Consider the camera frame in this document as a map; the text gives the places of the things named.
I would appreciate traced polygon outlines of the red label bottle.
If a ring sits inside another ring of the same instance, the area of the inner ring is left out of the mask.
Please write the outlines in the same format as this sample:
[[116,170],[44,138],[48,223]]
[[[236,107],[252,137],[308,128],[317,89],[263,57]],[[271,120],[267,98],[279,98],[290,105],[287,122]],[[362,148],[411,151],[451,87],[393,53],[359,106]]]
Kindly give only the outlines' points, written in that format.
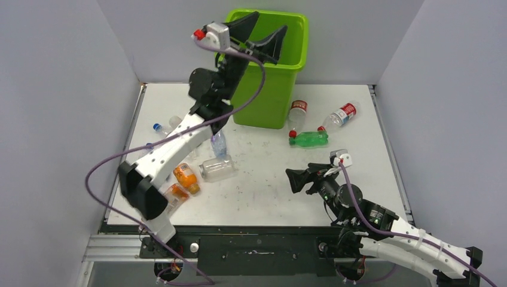
[[297,134],[302,132],[306,121],[308,104],[304,100],[295,100],[291,103],[288,113],[288,136],[295,138]]
[[317,130],[326,131],[327,133],[337,132],[352,118],[357,116],[359,108],[360,104],[357,101],[345,103],[342,107],[330,113]]

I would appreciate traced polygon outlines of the clear jar silver lid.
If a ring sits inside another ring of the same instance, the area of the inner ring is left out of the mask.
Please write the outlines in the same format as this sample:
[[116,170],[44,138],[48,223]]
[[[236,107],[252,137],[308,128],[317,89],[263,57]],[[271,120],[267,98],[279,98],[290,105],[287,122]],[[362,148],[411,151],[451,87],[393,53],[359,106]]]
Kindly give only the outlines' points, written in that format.
[[222,158],[206,160],[198,167],[205,182],[218,182],[236,175],[234,161],[228,154]]

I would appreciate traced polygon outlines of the green plastic bin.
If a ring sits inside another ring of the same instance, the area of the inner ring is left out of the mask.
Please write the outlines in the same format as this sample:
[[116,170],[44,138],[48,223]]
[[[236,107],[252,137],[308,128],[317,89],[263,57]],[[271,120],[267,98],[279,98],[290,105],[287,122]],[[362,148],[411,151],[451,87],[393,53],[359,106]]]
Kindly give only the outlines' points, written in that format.
[[278,64],[266,63],[266,80],[259,95],[247,107],[233,115],[236,124],[267,129],[285,125],[292,90],[298,73],[304,68],[309,41],[309,22],[298,13],[260,10],[251,36],[257,41],[283,25],[288,31],[283,39]]

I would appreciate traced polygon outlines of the blue label water bottle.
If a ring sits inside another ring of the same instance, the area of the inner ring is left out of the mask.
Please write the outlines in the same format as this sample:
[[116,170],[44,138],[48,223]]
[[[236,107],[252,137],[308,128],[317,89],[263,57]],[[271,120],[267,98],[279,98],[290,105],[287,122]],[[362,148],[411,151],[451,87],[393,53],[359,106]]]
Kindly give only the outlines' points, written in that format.
[[170,130],[159,123],[155,123],[152,128],[162,138],[166,138],[170,134]]

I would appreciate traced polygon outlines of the flat orange label bottle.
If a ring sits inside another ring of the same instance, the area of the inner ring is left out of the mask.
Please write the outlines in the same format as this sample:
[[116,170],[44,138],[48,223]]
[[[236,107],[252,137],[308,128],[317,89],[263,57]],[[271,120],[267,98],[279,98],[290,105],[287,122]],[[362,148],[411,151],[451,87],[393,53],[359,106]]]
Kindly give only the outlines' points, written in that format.
[[168,201],[168,214],[173,215],[177,209],[190,198],[186,189],[179,183],[166,184],[163,187],[163,195]]

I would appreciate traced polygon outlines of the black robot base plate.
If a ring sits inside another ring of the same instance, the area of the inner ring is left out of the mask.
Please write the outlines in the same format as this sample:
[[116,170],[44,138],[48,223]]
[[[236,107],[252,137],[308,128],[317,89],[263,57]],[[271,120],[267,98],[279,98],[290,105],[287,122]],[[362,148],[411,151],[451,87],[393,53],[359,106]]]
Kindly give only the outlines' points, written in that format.
[[333,276],[360,265],[359,238],[339,227],[176,227],[167,243],[208,276]]

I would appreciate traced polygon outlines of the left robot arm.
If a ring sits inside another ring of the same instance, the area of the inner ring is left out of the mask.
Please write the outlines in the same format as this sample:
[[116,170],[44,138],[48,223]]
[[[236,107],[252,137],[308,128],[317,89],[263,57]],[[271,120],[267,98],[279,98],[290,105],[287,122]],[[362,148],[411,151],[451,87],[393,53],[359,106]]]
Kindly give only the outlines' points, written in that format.
[[[180,125],[154,143],[147,155],[134,163],[124,161],[118,168],[123,197],[140,214],[146,230],[156,239],[155,250],[165,258],[178,251],[178,241],[173,237],[176,229],[170,222],[169,201],[160,191],[161,186],[188,154],[260,94],[266,80],[264,64],[275,65],[280,59],[288,26],[281,25],[265,38],[251,41],[259,17],[260,13],[254,11],[232,22],[209,23],[192,34],[198,47],[216,54],[216,68],[192,71],[188,95],[194,104]],[[235,108],[231,100],[251,62],[259,66],[261,82],[253,96]]]

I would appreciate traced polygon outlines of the small orange label bottle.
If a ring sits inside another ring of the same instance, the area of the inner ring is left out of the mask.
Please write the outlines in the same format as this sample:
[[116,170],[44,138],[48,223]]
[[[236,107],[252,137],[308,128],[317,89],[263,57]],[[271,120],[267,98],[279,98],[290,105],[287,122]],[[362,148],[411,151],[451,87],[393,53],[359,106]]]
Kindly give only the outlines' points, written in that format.
[[173,170],[173,174],[178,183],[183,186],[190,194],[196,195],[200,191],[197,177],[188,164],[179,164]]

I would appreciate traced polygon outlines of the green plastic bottle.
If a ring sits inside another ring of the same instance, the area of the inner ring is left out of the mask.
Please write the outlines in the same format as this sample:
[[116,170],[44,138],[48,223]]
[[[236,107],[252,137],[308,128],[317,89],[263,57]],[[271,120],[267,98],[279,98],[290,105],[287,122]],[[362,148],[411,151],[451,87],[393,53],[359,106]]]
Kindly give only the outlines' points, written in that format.
[[302,132],[289,138],[289,145],[299,148],[320,148],[328,144],[329,135],[325,131]]

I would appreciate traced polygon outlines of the crushed purple label clear bottle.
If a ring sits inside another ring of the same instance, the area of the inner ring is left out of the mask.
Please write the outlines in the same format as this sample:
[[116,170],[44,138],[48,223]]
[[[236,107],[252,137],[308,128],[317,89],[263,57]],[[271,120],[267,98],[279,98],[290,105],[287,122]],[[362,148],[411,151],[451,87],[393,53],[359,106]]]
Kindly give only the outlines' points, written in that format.
[[224,132],[220,130],[210,138],[210,144],[216,158],[225,158],[227,155],[227,142]]

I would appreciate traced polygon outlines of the coffee bottle green cap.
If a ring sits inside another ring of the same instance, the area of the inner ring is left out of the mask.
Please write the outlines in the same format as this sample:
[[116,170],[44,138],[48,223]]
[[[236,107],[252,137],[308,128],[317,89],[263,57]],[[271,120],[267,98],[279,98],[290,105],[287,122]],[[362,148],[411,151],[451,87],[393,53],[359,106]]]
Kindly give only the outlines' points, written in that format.
[[171,129],[176,129],[182,122],[182,118],[180,118],[179,116],[172,116],[170,119],[169,119],[169,126]]

